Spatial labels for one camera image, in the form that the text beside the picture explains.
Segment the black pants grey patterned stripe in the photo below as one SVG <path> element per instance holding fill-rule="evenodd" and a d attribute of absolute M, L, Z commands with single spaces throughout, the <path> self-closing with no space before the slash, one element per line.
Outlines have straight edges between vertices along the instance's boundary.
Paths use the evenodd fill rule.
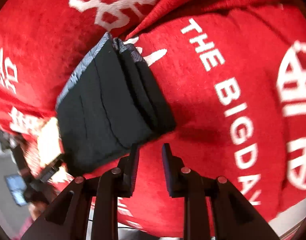
<path fill-rule="evenodd" d="M 176 123 L 147 62 L 105 33 L 77 65 L 55 110 L 70 175 L 93 172 Z"/>

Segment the white pillow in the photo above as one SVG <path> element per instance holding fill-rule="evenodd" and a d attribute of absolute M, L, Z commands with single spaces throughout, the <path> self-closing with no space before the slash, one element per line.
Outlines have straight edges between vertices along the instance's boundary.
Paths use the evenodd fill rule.
<path fill-rule="evenodd" d="M 57 118 L 51 118 L 41 128 L 37 138 L 40 166 L 44 168 L 62 153 Z"/>

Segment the red wedding bed blanket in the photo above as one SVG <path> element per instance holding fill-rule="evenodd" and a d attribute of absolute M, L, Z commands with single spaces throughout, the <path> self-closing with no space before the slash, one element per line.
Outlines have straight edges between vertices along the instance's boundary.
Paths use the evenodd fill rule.
<path fill-rule="evenodd" d="M 166 53 L 152 72 L 177 128 L 141 149 L 135 196 L 118 219 L 159 236 L 182 232 L 182 201 L 165 187 L 164 142 L 204 176 L 223 175 L 266 219 L 306 198 L 306 19 L 292 4 L 208 13 L 194 21 L 224 57 L 205 70 L 198 33 L 181 17 L 142 34 L 143 54 Z"/>

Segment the red folded quilt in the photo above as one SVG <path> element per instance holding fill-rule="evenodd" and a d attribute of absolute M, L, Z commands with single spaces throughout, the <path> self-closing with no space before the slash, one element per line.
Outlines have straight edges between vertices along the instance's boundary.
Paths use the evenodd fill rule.
<path fill-rule="evenodd" d="M 280 0 L 0 0 L 0 129 L 37 135 L 84 55 L 193 2 L 212 11 Z"/>

